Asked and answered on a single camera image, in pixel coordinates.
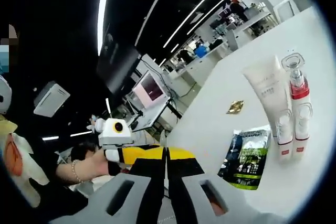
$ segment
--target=cosmetic tube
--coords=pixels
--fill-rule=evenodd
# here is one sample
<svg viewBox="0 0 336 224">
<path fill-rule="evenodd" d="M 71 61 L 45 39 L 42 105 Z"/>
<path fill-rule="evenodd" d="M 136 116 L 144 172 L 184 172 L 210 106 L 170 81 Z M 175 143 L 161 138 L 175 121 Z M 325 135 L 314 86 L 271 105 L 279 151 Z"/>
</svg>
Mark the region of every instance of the cosmetic tube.
<svg viewBox="0 0 336 224">
<path fill-rule="evenodd" d="M 306 149 L 310 136 L 309 121 L 313 114 L 307 77 L 301 70 L 304 62 L 304 58 L 298 53 L 289 55 L 281 61 L 282 67 L 290 72 L 289 85 L 295 122 L 295 140 L 293 143 L 293 156 L 295 158 L 300 158 Z"/>
<path fill-rule="evenodd" d="M 288 109 L 284 70 L 276 56 L 268 57 L 245 69 L 243 75 L 253 87 L 264 107 L 273 137 L 277 137 L 276 121 L 281 111 Z"/>
<path fill-rule="evenodd" d="M 293 149 L 293 115 L 290 110 L 281 111 L 276 122 L 277 143 L 280 161 L 288 161 L 292 157 Z"/>
</svg>

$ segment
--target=gold packet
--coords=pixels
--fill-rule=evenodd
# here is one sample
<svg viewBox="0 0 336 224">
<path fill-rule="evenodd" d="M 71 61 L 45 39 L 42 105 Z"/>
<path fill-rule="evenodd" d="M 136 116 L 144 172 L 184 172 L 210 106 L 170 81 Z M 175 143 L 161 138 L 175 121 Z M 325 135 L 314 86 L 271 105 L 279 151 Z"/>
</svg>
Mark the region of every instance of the gold packet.
<svg viewBox="0 0 336 224">
<path fill-rule="evenodd" d="M 239 114 L 241 109 L 243 108 L 243 105 L 244 101 L 233 101 L 226 114 L 234 114 L 234 115 Z"/>
</svg>

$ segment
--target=pearl bracelet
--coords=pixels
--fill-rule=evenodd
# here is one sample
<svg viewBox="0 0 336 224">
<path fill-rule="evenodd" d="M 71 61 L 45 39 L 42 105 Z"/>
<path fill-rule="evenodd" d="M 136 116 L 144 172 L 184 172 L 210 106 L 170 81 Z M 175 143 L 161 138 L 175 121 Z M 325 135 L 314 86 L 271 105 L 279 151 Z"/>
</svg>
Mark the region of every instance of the pearl bracelet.
<svg viewBox="0 0 336 224">
<path fill-rule="evenodd" d="M 81 180 L 81 179 L 77 176 L 77 174 L 76 174 L 76 172 L 75 172 L 75 164 L 76 164 L 78 161 L 79 161 L 78 159 L 72 161 L 72 163 L 71 163 L 71 170 L 72 170 L 72 173 L 74 174 L 75 178 L 78 180 L 78 183 L 83 183 L 84 181 Z"/>
</svg>

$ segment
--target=blue object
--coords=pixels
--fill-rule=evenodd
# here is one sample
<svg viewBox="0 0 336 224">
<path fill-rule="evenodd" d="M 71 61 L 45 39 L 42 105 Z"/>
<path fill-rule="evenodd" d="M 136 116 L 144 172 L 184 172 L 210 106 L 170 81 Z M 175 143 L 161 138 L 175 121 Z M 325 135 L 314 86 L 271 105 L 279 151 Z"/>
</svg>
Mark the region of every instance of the blue object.
<svg viewBox="0 0 336 224">
<path fill-rule="evenodd" d="M 207 51 L 206 51 L 206 47 L 205 46 L 199 46 L 196 48 L 195 50 L 195 54 L 199 57 L 199 58 L 202 58 L 203 56 L 205 56 L 207 54 Z"/>
</svg>

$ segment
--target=camera lens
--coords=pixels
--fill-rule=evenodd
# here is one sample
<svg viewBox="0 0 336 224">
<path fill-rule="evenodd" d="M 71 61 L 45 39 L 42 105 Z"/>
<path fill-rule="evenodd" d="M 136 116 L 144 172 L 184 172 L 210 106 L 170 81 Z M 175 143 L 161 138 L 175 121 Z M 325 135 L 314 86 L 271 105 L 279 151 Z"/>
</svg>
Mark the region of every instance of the camera lens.
<svg viewBox="0 0 336 224">
<path fill-rule="evenodd" d="M 121 132 L 123 127 L 121 123 L 115 123 L 114 128 L 116 131 Z"/>
</svg>

